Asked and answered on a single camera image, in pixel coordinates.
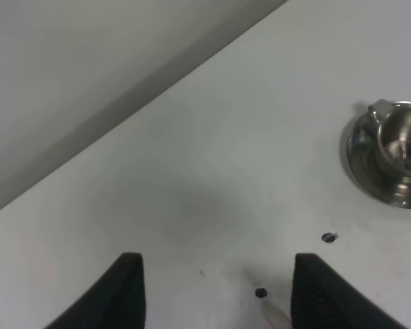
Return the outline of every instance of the cup rim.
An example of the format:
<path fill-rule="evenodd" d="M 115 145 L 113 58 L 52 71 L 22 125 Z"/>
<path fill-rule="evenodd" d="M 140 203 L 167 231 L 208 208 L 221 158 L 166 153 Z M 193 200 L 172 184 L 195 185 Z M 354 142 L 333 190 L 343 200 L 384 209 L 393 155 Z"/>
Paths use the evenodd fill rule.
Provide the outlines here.
<path fill-rule="evenodd" d="M 388 156 L 388 154 L 385 151 L 385 147 L 382 144 L 382 128 L 384 126 L 385 120 L 396 110 L 396 107 L 399 106 L 408 106 L 409 108 L 411 108 L 411 101 L 394 101 L 392 102 L 392 105 L 394 106 L 394 108 L 388 113 L 388 115 L 386 116 L 386 118 L 384 118 L 384 120 L 381 122 L 381 124 L 379 125 L 378 129 L 377 129 L 377 147 L 379 148 L 379 152 L 381 153 L 381 155 L 384 157 L 384 160 L 393 168 L 395 168 L 396 170 L 402 172 L 403 175 L 411 177 L 411 170 L 407 169 L 407 168 L 402 168 L 399 165 L 395 164 L 390 157 Z"/>

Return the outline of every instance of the black dot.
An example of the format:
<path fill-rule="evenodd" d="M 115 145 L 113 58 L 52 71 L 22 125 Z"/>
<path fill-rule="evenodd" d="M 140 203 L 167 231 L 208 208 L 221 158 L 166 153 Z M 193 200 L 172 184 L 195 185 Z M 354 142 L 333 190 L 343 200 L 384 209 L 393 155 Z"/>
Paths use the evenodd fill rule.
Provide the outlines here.
<path fill-rule="evenodd" d="M 337 233 L 325 233 L 322 235 L 321 240 L 326 243 L 332 243 L 338 238 Z"/>
<path fill-rule="evenodd" d="M 264 298 L 268 295 L 268 291 L 265 288 L 256 289 L 256 297 Z"/>

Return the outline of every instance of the white table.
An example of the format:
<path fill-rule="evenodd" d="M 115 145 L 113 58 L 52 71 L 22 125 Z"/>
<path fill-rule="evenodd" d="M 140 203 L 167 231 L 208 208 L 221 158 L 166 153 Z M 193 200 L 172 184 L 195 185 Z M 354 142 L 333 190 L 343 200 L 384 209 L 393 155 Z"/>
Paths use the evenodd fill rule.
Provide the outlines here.
<path fill-rule="evenodd" d="M 411 1 L 291 0 L 0 211 L 0 328 L 46 326 L 126 251 L 148 328 L 243 328 L 255 284 L 288 312 L 297 252 L 411 328 L 411 211 L 338 153 L 380 97 L 411 99 Z"/>

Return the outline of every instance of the table surface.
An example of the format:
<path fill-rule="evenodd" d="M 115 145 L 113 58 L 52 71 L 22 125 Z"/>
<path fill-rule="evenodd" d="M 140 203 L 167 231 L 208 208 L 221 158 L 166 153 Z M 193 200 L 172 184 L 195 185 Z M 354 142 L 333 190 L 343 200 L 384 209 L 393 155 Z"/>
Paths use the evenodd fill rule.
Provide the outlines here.
<path fill-rule="evenodd" d="M 0 328 L 46 326 L 130 251 L 148 328 L 245 328 L 256 287 L 288 313 L 297 252 L 411 328 L 411 210 L 340 160 L 381 97 L 411 100 L 411 0 L 289 1 L 0 211 Z"/>

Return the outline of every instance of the black object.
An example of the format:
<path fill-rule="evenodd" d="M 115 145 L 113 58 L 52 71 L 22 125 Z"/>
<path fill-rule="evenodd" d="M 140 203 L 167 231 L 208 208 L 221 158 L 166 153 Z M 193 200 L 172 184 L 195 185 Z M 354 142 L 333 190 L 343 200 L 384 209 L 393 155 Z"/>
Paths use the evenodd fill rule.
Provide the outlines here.
<path fill-rule="evenodd" d="M 292 286 L 293 329 L 399 329 L 315 254 L 297 254 Z"/>
<path fill-rule="evenodd" d="M 265 298 L 268 295 L 268 291 L 265 288 L 256 289 L 256 297 Z"/>
<path fill-rule="evenodd" d="M 127 253 L 47 329 L 143 329 L 145 318 L 143 259 Z"/>
<path fill-rule="evenodd" d="M 338 238 L 337 233 L 325 233 L 321 236 L 321 240 L 326 243 L 332 243 Z"/>

